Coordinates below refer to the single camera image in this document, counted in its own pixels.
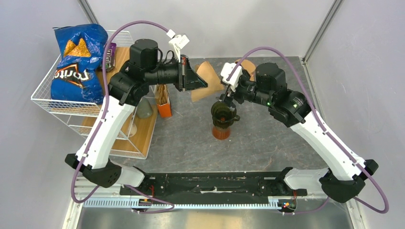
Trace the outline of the dark green ceramic dripper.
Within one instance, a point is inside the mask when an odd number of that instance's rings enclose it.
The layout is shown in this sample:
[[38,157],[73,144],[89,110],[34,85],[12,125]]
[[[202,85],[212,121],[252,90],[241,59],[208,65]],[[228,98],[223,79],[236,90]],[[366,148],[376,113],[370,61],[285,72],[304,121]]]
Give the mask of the dark green ceramic dripper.
[[213,125],[222,129],[227,129],[232,126],[234,122],[240,120],[240,116],[237,114],[237,109],[228,107],[221,101],[217,101],[212,105],[211,115]]

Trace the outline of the orange liquid glass beaker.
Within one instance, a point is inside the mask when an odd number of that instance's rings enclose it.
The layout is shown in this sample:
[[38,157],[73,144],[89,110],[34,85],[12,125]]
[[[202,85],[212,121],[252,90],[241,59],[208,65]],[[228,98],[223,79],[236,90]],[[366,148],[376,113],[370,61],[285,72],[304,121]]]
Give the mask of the orange liquid glass beaker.
[[218,139],[218,140],[225,140],[227,139],[231,134],[231,128],[220,128],[217,126],[213,126],[212,128],[212,135]]

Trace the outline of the brown paper coffee filter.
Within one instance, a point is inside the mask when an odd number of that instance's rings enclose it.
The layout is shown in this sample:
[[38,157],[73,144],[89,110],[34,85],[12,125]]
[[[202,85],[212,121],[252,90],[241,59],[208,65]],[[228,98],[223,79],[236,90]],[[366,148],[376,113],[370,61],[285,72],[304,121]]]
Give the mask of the brown paper coffee filter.
[[252,63],[250,60],[243,60],[241,63],[241,66],[244,70],[247,70],[247,72],[250,75],[250,81],[255,81],[255,71],[256,71],[256,66],[254,63]]

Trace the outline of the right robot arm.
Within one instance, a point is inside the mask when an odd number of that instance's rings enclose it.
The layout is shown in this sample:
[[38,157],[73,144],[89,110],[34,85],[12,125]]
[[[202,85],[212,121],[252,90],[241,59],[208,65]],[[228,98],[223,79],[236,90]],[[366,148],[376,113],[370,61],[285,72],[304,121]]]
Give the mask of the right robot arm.
[[305,95],[288,89],[286,73],[277,64],[267,62],[255,69],[255,80],[236,63],[225,63],[221,82],[227,86],[220,100],[235,110],[245,101],[263,105],[271,116],[302,137],[327,164],[325,169],[287,168],[276,181],[276,190],[288,195],[294,189],[316,190],[344,203],[359,195],[368,176],[378,164],[352,152],[313,111]]

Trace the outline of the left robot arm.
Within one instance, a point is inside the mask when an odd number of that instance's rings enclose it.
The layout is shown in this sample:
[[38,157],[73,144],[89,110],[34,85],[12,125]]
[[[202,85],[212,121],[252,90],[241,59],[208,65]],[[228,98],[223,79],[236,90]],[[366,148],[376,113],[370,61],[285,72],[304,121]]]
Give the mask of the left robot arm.
[[139,39],[130,46],[129,59],[109,80],[90,134],[75,154],[65,158],[66,164],[99,187],[130,185],[139,195],[149,191],[150,182],[142,171],[115,163],[109,155],[123,124],[149,93],[150,86],[173,84],[180,92],[208,87],[186,55],[161,63],[158,52],[158,43],[151,39]]

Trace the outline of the orange filter holder box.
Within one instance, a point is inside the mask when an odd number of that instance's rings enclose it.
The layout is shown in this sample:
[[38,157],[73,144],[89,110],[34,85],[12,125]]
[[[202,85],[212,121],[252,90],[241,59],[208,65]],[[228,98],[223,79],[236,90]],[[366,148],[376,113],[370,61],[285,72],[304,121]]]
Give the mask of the orange filter holder box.
[[169,118],[172,117],[172,110],[171,110],[171,103],[167,102],[165,104],[158,104],[158,111],[161,118]]

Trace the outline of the cream bottle on shelf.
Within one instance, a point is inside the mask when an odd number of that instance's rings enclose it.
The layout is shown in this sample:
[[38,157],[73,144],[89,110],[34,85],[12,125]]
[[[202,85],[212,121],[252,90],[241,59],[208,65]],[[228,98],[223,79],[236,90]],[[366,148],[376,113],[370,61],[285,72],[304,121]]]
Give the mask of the cream bottle on shelf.
[[128,119],[127,119],[127,130],[126,130],[126,136],[128,138],[131,138],[132,136],[134,136],[137,132],[137,126],[135,123],[135,118],[136,118],[136,114],[133,113]]

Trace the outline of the purple candy packet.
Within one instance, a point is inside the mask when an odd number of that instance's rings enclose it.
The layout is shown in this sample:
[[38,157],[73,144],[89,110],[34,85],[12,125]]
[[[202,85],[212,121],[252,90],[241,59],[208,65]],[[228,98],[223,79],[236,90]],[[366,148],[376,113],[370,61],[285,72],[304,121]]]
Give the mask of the purple candy packet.
[[107,56],[106,56],[106,72],[110,72],[115,68],[116,65],[116,48],[117,44],[112,42],[108,48],[104,46],[105,50],[107,50]]

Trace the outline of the blue Doritos chip bag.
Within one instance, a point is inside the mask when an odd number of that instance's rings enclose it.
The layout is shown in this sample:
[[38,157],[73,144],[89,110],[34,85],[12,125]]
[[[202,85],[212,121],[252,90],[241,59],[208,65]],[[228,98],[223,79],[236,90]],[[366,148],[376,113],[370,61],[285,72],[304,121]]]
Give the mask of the blue Doritos chip bag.
[[53,100],[101,104],[104,90],[96,70],[101,66],[108,39],[99,24],[54,27],[61,53],[53,75],[50,96]]

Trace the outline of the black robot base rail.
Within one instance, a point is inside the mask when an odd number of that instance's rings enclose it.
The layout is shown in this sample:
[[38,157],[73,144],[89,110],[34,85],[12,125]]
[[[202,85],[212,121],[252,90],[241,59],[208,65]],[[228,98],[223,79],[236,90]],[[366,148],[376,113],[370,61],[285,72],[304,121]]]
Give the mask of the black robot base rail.
[[291,189],[285,171],[148,173],[137,188],[173,204],[265,204],[268,197],[307,196]]

